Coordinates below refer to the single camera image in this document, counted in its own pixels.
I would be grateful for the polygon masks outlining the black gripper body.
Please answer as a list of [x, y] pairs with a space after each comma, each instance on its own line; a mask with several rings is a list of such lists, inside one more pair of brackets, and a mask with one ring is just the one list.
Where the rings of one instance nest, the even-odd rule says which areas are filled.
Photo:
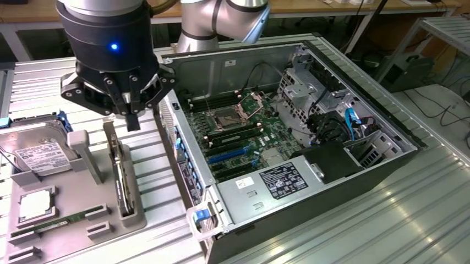
[[88, 83], [109, 75], [125, 83], [132, 74], [147, 83], [159, 63], [152, 52], [149, 6], [116, 16], [92, 16], [57, 5], [61, 24], [76, 56], [76, 74]]

